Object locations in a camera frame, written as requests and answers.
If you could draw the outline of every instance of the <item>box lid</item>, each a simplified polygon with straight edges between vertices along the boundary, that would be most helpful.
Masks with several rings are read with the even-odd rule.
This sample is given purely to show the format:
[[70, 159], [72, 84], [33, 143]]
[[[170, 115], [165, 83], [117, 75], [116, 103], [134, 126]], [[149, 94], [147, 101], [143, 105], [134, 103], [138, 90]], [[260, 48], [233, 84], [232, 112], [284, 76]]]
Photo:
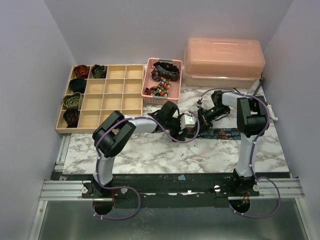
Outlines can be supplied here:
[[184, 64], [189, 75], [259, 78], [266, 62], [257, 40], [190, 38]]

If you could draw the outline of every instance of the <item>white marble surface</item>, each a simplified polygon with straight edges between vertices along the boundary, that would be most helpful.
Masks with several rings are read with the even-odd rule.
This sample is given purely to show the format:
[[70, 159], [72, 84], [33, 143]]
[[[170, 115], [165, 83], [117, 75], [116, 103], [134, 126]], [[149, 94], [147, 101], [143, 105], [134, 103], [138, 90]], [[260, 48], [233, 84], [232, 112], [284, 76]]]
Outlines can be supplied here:
[[[253, 93], [258, 81], [251, 89], [239, 89], [242, 93]], [[178, 102], [180, 112], [196, 112], [196, 101], [207, 87], [181, 87]], [[203, 100], [213, 107], [210, 95]], [[151, 113], [161, 105], [145, 104], [143, 113]], [[216, 128], [236, 128], [236, 110], [220, 121]], [[115, 174], [155, 173], [231, 173], [239, 156], [240, 140], [195, 139], [190, 143], [172, 142], [164, 133], [142, 133], [133, 135], [122, 152], [115, 158]], [[72, 134], [64, 174], [93, 174], [96, 164], [96, 150], [92, 134]], [[271, 121], [262, 137], [255, 165], [257, 172], [288, 172], [288, 166], [281, 148], [277, 131]]]

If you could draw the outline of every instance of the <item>gray wall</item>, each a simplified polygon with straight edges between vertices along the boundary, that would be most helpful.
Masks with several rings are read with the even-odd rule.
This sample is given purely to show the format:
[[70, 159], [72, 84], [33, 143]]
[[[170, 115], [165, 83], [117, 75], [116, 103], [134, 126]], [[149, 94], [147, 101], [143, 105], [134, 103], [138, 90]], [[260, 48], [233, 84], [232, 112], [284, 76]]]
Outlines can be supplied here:
[[44, 0], [84, 64], [183, 59], [189, 37], [250, 38], [264, 49], [292, 0]]
[[320, 237], [320, 1], [294, 0], [264, 52], [264, 90]]
[[60, 136], [60, 102], [75, 60], [42, 0], [0, 8], [0, 239], [28, 239]]

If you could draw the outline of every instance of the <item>wooden compartment tray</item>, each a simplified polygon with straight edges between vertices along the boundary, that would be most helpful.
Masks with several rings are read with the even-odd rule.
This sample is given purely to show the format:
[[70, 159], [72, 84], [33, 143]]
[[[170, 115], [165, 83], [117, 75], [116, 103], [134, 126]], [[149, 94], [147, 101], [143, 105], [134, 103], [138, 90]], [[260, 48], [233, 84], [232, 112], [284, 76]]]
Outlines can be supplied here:
[[[79, 114], [77, 127], [67, 128], [64, 120], [66, 108], [61, 104], [55, 130], [60, 134], [91, 134], [109, 115], [119, 110], [124, 115], [141, 116], [143, 99], [141, 90], [144, 65], [104, 65], [106, 78], [93, 78], [90, 68]], [[69, 82], [75, 79], [74, 67], [67, 83], [64, 96], [72, 95]]]

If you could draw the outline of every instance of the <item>plastic basket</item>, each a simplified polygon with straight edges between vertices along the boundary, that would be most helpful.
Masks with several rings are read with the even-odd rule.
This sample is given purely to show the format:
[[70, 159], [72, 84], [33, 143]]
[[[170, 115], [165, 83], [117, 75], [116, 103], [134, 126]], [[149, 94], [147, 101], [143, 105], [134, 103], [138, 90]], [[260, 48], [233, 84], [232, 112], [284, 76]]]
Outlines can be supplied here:
[[[180, 77], [178, 81], [172, 81], [170, 84], [170, 91], [168, 96], [150, 96], [144, 95], [144, 91], [146, 88], [156, 87], [158, 86], [158, 82], [151, 78], [151, 72], [155, 68], [153, 64], [156, 62], [166, 62], [175, 65], [180, 70]], [[160, 58], [149, 58], [148, 64], [146, 66], [146, 71], [143, 80], [143, 86], [141, 95], [143, 101], [149, 104], [165, 104], [167, 101], [171, 101], [175, 104], [178, 103], [180, 98], [180, 89], [181, 89], [181, 80], [182, 80], [182, 61], [180, 60], [168, 60], [168, 59], [160, 59]]]

